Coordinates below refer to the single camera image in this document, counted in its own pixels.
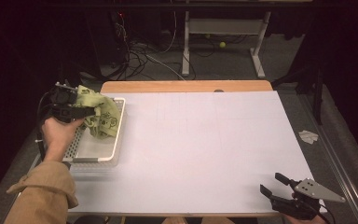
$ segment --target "tan coat sleeve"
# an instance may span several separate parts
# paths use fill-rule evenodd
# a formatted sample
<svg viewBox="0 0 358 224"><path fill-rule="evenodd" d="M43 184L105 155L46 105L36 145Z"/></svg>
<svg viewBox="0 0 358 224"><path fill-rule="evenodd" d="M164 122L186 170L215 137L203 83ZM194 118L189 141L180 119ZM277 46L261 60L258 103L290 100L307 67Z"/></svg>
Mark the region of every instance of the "tan coat sleeve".
<svg viewBox="0 0 358 224"><path fill-rule="evenodd" d="M75 181L61 162L42 162L7 191L19 192L5 223L65 223L77 206Z"/></svg>

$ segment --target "robotic arm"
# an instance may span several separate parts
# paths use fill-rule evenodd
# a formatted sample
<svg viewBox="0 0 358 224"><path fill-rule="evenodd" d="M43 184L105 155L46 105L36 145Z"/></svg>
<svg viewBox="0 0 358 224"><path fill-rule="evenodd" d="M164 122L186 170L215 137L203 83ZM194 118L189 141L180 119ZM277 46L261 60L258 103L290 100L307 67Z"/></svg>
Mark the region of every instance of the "robotic arm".
<svg viewBox="0 0 358 224"><path fill-rule="evenodd" d="M269 198L272 209L280 213L286 214L300 220L312 220L316 216L320 216L327 223L329 221L319 212L321 205L319 200L327 200L333 202L344 203L345 198L337 195L330 189L316 183L311 179L304 179L303 181L295 181L286 176L276 173L275 178L284 185L289 185L294 191L293 200L287 200L272 195L272 192L260 185L260 192Z"/></svg>

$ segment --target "small white object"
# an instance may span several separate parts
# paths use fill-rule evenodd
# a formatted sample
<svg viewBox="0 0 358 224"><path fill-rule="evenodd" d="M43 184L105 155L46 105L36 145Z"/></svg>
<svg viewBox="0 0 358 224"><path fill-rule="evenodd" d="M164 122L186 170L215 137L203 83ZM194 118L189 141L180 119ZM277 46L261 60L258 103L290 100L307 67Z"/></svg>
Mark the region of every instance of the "small white object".
<svg viewBox="0 0 358 224"><path fill-rule="evenodd" d="M302 132L299 132L299 134L301 139L306 143L313 144L313 142L318 141L319 135L316 133L311 133L304 130Z"/></svg>

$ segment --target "person's arm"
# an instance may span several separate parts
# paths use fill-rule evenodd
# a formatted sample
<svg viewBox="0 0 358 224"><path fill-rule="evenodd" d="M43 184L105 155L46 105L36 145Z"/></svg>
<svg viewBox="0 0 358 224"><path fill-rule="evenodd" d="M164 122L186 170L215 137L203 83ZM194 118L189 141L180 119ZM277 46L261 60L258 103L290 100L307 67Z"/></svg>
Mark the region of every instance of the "person's arm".
<svg viewBox="0 0 358 224"><path fill-rule="evenodd" d="M75 182L62 163L65 150L75 137L83 120L69 124L47 119L42 126L48 150L42 163L9 193L21 192L10 209L5 223L65 223L68 208L77 206Z"/></svg>

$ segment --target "wooden table edge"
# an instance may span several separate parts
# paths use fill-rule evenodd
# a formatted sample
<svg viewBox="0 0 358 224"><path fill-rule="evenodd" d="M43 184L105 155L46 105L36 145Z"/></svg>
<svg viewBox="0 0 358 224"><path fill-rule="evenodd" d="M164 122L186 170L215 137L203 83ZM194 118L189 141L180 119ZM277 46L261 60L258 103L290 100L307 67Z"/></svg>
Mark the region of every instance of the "wooden table edge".
<svg viewBox="0 0 358 224"><path fill-rule="evenodd" d="M193 80L193 81L109 81L101 93L109 92L211 92L272 91L266 80Z"/></svg>

